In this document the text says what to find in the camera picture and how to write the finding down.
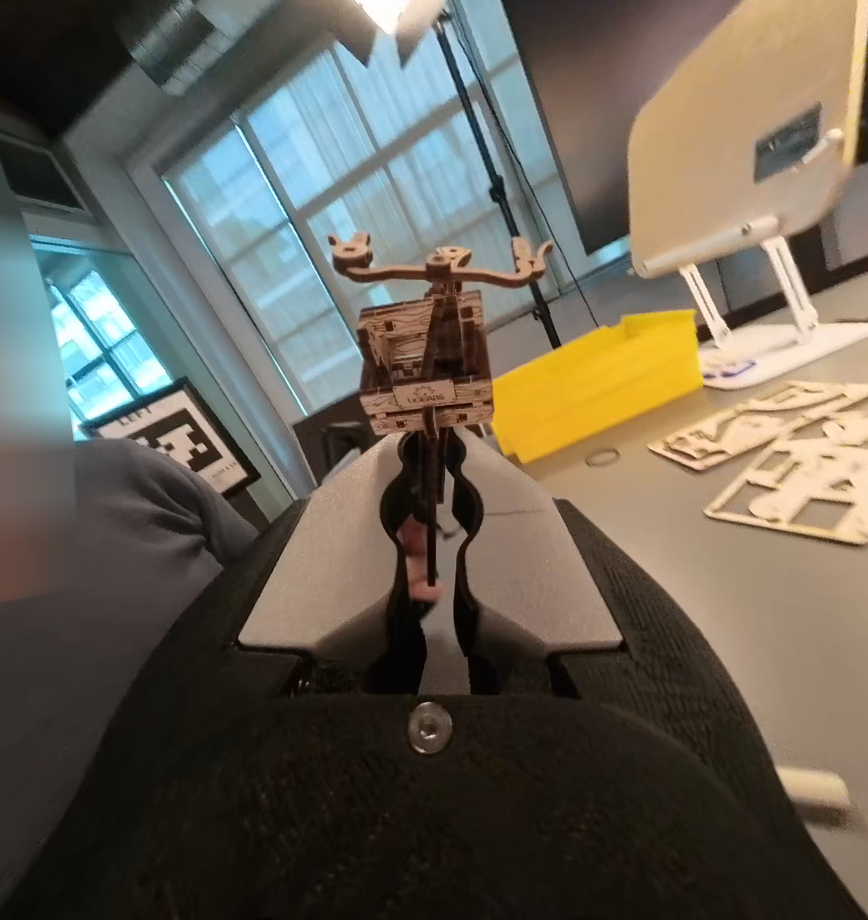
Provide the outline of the person's left forearm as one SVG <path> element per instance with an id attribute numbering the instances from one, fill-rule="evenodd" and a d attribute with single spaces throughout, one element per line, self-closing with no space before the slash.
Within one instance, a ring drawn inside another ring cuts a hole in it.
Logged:
<path id="1" fill-rule="evenodd" d="M 198 473 L 132 440 L 74 446 L 80 524 L 128 560 L 224 568 L 258 530 Z"/>

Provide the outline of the wall vent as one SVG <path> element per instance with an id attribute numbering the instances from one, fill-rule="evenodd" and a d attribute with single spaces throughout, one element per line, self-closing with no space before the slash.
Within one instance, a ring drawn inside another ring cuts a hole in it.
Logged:
<path id="1" fill-rule="evenodd" d="M 18 199 L 65 213 L 87 213 L 75 185 L 47 148 L 0 133 L 0 164 Z"/>

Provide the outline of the large dark display screen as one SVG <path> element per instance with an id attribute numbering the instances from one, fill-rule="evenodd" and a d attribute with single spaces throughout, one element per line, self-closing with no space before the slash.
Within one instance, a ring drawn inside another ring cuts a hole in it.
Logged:
<path id="1" fill-rule="evenodd" d="M 630 234 L 636 116 L 741 2 L 505 2 L 584 247 Z M 868 51 L 858 146 L 831 210 L 840 265 L 868 259 Z"/>

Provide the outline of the person's left hand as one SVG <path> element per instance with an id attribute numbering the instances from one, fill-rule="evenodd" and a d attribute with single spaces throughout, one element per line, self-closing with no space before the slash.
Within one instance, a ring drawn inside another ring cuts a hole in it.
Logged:
<path id="1" fill-rule="evenodd" d="M 405 575 L 408 594 L 413 602 L 433 606 L 442 596 L 442 583 L 428 581 L 428 530 L 409 516 L 397 532 L 405 553 Z"/>

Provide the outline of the wooden book stand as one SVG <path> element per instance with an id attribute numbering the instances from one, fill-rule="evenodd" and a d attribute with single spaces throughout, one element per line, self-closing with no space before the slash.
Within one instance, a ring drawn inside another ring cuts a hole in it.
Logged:
<path id="1" fill-rule="evenodd" d="M 635 118 L 633 266 L 686 282 L 711 334 L 698 353 L 708 387 L 761 385 L 868 338 L 868 322 L 820 322 L 788 242 L 850 179 L 867 51 L 868 1 L 741 2 Z M 700 266 L 754 247 L 793 321 L 730 330 Z"/>

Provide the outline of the yellow plastic bin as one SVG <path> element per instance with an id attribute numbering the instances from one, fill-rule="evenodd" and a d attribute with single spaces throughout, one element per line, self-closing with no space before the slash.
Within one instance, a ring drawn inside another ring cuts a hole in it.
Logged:
<path id="1" fill-rule="evenodd" d="M 695 312 L 624 316 L 494 380 L 503 454 L 542 459 L 704 385 Z"/>

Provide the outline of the wooden bicycle model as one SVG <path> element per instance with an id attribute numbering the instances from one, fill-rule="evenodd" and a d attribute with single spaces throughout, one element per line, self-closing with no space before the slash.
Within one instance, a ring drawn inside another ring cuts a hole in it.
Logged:
<path id="1" fill-rule="evenodd" d="M 360 284 L 425 282 L 416 300 L 364 308 L 357 328 L 363 365 L 359 397 L 380 436 L 418 433 L 417 508 L 428 530 L 427 577 L 437 580 L 437 509 L 443 501 L 450 431 L 490 423 L 494 387 L 482 285 L 516 290 L 539 282 L 555 243 L 511 239 L 514 270 L 472 266 L 467 247 L 438 247 L 421 264 L 374 266 L 368 232 L 328 236 L 335 271 Z"/>

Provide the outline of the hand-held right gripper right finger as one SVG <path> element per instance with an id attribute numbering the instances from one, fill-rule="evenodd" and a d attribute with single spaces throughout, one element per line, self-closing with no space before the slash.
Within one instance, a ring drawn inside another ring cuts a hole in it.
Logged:
<path id="1" fill-rule="evenodd" d="M 451 435 L 454 626 L 465 654 L 607 651 L 623 641 L 555 500 L 483 439 Z"/>

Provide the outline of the large window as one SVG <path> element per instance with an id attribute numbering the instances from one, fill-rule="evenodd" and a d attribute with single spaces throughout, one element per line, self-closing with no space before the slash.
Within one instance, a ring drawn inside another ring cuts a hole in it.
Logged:
<path id="1" fill-rule="evenodd" d="M 520 236 L 555 240 L 546 301 L 585 252 L 520 55 L 498 2 L 449 2 L 447 25 Z M 401 68 L 378 38 L 359 63 L 303 2 L 272 2 L 202 81 L 215 113 L 162 162 L 161 183 L 266 347 L 292 422 L 351 393 L 367 307 L 417 282 L 336 273 L 328 236 L 371 236 L 374 264 L 413 265 L 448 245 L 514 270 L 497 205 L 432 30 Z"/>

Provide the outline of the small white cylinder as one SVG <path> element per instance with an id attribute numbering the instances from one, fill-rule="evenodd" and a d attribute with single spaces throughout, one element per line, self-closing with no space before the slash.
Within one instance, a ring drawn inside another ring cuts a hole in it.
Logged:
<path id="1" fill-rule="evenodd" d="M 843 814 L 853 801 L 843 778 L 829 770 L 776 765 L 775 772 L 788 799 L 799 809 L 816 813 Z"/>

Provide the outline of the black light stand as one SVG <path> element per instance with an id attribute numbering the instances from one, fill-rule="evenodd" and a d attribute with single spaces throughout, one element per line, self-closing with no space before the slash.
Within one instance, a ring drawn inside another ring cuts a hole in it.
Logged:
<path id="1" fill-rule="evenodd" d="M 472 131 L 474 143 L 476 144 L 479 155 L 483 161 L 483 165 L 486 170 L 486 176 L 489 181 L 489 196 L 491 200 L 497 205 L 504 224 L 508 229 L 509 236 L 511 236 L 511 238 L 516 238 L 520 236 L 520 230 L 509 203 L 505 180 L 498 171 L 494 158 L 492 157 L 488 144 L 486 143 L 486 137 L 483 128 L 475 114 L 474 103 L 470 97 L 470 93 L 463 79 L 460 65 L 451 47 L 447 30 L 447 25 L 450 20 L 450 13 L 443 9 L 439 13 L 432 29 L 437 37 L 437 41 L 440 46 L 440 52 L 442 53 L 445 63 L 447 64 L 451 79 L 456 88 L 457 96 L 461 102 L 466 120 Z M 529 288 L 532 294 L 533 303 L 532 316 L 534 316 L 534 318 L 542 324 L 543 330 L 545 331 L 552 349 L 559 349 L 562 345 L 562 342 L 559 338 L 557 329 L 555 328 L 555 322 L 553 320 L 551 310 L 543 296 L 539 282 L 534 278 L 531 278 Z"/>

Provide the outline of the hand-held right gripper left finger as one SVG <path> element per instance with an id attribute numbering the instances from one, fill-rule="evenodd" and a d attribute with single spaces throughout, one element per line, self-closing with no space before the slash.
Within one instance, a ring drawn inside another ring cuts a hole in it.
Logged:
<path id="1" fill-rule="evenodd" d="M 309 499 L 240 634 L 245 649 L 384 653 L 400 544 L 383 496 L 403 471 L 390 435 Z"/>

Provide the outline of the white studio light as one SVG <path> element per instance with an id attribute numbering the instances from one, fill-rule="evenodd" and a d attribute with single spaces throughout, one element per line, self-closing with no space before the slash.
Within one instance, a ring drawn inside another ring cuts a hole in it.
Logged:
<path id="1" fill-rule="evenodd" d="M 305 1 L 305 11 L 362 65 L 379 37 L 389 37 L 401 68 L 443 18 L 447 1 Z"/>

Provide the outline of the small window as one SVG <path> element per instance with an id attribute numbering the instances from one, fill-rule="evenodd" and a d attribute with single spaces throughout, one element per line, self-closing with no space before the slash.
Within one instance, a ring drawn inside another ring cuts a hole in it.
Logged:
<path id="1" fill-rule="evenodd" d="M 33 240 L 63 367 L 74 439 L 84 425 L 174 382 L 143 331 L 133 259 Z"/>

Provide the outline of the silver ventilation duct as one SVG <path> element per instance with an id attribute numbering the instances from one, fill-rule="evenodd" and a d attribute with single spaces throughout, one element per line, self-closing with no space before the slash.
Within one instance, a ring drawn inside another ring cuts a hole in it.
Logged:
<path id="1" fill-rule="evenodd" d="M 215 34 L 193 1 L 129 1 L 116 13 L 115 31 L 132 60 L 167 95 L 183 95 L 200 73 L 192 63 Z"/>

